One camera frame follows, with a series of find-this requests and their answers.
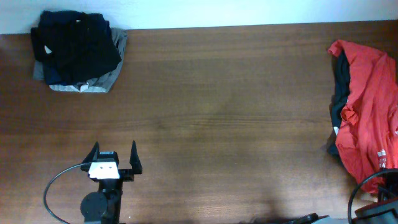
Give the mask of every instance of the white wall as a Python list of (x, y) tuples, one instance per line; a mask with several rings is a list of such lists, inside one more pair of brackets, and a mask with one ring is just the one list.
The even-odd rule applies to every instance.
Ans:
[(0, 34), (29, 32), (44, 9), (99, 12), (124, 29), (398, 19), (398, 0), (0, 0)]

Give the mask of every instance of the black object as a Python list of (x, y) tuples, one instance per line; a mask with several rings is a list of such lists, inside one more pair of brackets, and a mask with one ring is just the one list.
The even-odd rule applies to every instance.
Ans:
[(263, 218), (257, 218), (252, 222), (252, 224), (311, 224), (326, 217), (328, 216), (319, 217), (316, 213), (311, 213), (309, 215), (296, 219), (277, 218), (277, 219), (264, 220)]
[[(344, 108), (345, 104), (347, 104), (350, 78), (348, 59), (344, 51), (342, 51), (335, 66), (335, 97), (330, 111), (331, 125), (333, 127), (340, 128), (341, 110)], [(335, 144), (332, 144), (328, 148), (328, 152), (333, 156), (339, 156)]]
[[(384, 177), (386, 186), (379, 191), (379, 201), (355, 211), (357, 218), (352, 219), (351, 209), (358, 190), (375, 177)], [(398, 169), (384, 169), (364, 179), (353, 190), (348, 201), (349, 224), (398, 224), (398, 197), (394, 197), (398, 186)]]
[(46, 68), (46, 83), (73, 85), (113, 71), (121, 58), (110, 33), (101, 14), (44, 11), (31, 38), (35, 59)]
[[(82, 164), (88, 162), (115, 162), (119, 164), (116, 152), (100, 152), (100, 145), (95, 143), (91, 152), (83, 160)], [(119, 169), (119, 179), (97, 179), (90, 178), (99, 182), (97, 192), (88, 194), (80, 205), (81, 214), (87, 224), (117, 224), (119, 223), (120, 207), (122, 199), (123, 182), (134, 181), (134, 174), (142, 174), (141, 162), (138, 158), (136, 142), (132, 142), (130, 154), (131, 169)], [(89, 166), (82, 166), (81, 170), (88, 172)], [(105, 202), (98, 203), (101, 198), (106, 198)]]

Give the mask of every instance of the white print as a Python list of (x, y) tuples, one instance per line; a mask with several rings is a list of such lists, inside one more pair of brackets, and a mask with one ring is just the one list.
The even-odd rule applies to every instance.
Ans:
[(100, 155), (112, 155), (114, 152), (99, 152)]
[(381, 149), (380, 152), (377, 152), (377, 155), (378, 155), (379, 157), (381, 157), (381, 156), (386, 156), (386, 151), (385, 151), (384, 149)]

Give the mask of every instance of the folded clothing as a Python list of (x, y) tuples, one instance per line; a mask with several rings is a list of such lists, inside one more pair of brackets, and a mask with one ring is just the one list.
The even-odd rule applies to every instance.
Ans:
[(85, 82), (116, 69), (121, 57), (110, 37), (101, 14), (75, 11), (44, 11), (31, 29), (35, 59), (49, 85)]
[[(80, 82), (74, 85), (50, 85), (50, 88), (55, 91), (72, 91), (80, 93), (107, 93), (110, 91), (122, 69), (124, 51), (127, 42), (127, 32), (125, 30), (112, 28), (111, 33), (113, 44), (117, 48), (121, 58), (121, 61), (115, 70), (108, 72), (99, 78), (89, 79), (86, 82)], [(42, 62), (36, 60), (33, 71), (33, 79), (43, 80), (44, 77), (44, 65)]]

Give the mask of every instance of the wooden table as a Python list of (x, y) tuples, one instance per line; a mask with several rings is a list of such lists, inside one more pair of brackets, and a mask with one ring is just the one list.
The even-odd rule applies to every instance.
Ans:
[[(42, 194), (95, 141), (144, 173), (124, 185), (121, 221), (237, 223), (346, 217), (354, 180), (326, 152), (336, 39), (398, 58), (398, 22), (131, 30), (109, 94), (59, 93), (32, 80), (29, 35), (0, 36), (0, 219), (56, 223)], [(74, 170), (50, 188), (81, 223), (97, 184)]]

